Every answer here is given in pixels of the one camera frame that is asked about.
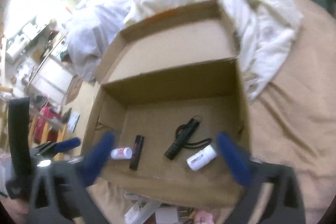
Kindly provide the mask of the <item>white remote control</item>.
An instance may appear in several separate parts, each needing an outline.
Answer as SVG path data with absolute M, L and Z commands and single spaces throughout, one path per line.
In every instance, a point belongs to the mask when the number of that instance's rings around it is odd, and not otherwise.
M 125 214 L 126 224 L 143 224 L 162 205 L 156 200 L 138 200 Z

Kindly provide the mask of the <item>black flashlight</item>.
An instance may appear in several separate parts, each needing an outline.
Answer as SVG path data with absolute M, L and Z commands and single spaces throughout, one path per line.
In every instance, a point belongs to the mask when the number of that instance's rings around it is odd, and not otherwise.
M 186 124 L 180 125 L 175 130 L 175 140 L 172 145 L 164 153 L 165 158 L 169 160 L 174 160 L 175 157 L 180 153 L 182 149 L 202 149 L 211 144 L 213 141 L 211 138 L 206 138 L 194 143 L 189 142 L 190 138 L 197 131 L 200 126 L 202 119 L 200 116 L 196 115 L 191 118 Z

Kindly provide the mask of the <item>white charger plug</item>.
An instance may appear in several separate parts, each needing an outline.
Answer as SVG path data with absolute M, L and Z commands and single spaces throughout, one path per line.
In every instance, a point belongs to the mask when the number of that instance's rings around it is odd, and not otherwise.
M 178 210 L 173 206 L 160 207 L 155 211 L 156 224 L 179 223 Z

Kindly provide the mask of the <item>red bag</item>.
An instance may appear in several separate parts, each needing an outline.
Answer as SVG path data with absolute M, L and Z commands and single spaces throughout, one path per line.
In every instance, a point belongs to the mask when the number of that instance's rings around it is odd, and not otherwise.
M 60 120 L 61 115 L 59 113 L 54 112 L 53 108 L 50 106 L 44 106 L 41 108 L 40 110 L 40 114 L 42 114 L 42 116 L 49 118 L 49 119 L 58 119 Z M 42 139 L 42 134 L 43 134 L 43 130 L 45 127 L 45 123 L 46 121 L 41 118 L 38 117 L 37 118 L 37 123 L 35 125 L 35 131 L 34 131 L 34 143 L 36 144 L 41 144 L 41 139 Z M 58 130 L 55 129 L 49 129 L 49 133 L 48 133 L 48 137 L 47 137 L 47 141 L 51 141 L 51 142 L 56 142 L 58 138 Z

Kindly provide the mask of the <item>small white red bottle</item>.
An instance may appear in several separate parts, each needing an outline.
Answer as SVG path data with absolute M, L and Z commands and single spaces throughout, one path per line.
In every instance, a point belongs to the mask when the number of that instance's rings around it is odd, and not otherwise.
M 110 153 L 113 160 L 129 160 L 133 155 L 133 151 L 130 147 L 116 148 Z

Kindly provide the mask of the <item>tan bed sheet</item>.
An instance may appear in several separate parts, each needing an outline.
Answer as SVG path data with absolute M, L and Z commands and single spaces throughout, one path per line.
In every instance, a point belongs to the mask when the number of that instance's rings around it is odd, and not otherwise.
M 287 60 L 248 102 L 249 147 L 292 166 L 309 223 L 335 196 L 335 19 L 310 0 L 294 0 L 303 20 Z

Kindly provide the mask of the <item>pink mirror charm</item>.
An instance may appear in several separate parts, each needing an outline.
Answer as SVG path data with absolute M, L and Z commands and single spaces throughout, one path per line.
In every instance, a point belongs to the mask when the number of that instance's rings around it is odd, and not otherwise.
M 197 211 L 193 224 L 214 224 L 214 216 L 205 210 Z

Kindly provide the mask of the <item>black lipstick tube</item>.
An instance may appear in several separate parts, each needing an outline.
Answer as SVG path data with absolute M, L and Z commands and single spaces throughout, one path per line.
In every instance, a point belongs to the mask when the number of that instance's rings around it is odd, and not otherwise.
M 131 170 L 137 170 L 139 165 L 139 160 L 142 153 L 143 143 L 144 143 L 145 137 L 142 135 L 137 135 L 135 138 L 134 146 L 133 146 L 133 152 L 130 159 L 130 165 L 129 168 Z

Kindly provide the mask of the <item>white blue label bottle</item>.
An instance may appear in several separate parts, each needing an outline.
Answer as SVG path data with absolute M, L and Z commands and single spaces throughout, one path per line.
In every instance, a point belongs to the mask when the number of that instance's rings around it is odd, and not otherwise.
M 214 150 L 212 145 L 208 145 L 204 149 L 201 149 L 200 151 L 189 157 L 186 162 L 191 170 L 197 171 L 209 164 L 216 157 L 217 152 Z

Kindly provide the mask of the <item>pale blue duvet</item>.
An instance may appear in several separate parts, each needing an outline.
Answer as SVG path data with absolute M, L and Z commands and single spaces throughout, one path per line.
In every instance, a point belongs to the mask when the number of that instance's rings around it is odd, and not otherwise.
M 126 24 L 167 8 L 159 0 L 81 0 L 66 23 L 67 52 L 75 73 L 85 82 Z

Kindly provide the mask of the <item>cardboard box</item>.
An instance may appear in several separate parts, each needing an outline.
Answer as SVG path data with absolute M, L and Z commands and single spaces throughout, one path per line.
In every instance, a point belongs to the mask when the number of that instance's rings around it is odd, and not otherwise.
M 103 179 L 165 203 L 225 207 L 241 193 L 221 157 L 201 170 L 187 166 L 193 152 L 174 160 L 165 152 L 178 126 L 198 117 L 192 140 L 215 139 L 226 132 L 249 147 L 248 102 L 240 73 L 234 28 L 210 0 L 165 11 L 120 31 L 96 69 L 100 85 L 82 151 L 105 131 L 115 132 L 116 147 L 133 147 L 143 136 L 138 168 L 109 160 Z

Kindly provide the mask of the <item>white cartoon print blanket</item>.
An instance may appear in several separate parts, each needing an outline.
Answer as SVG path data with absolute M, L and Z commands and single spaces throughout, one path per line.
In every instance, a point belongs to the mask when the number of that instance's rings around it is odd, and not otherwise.
M 160 12 L 207 0 L 134 0 L 124 19 L 131 26 Z M 238 38 L 240 69 L 255 100 L 287 60 L 301 27 L 294 0 L 217 0 Z

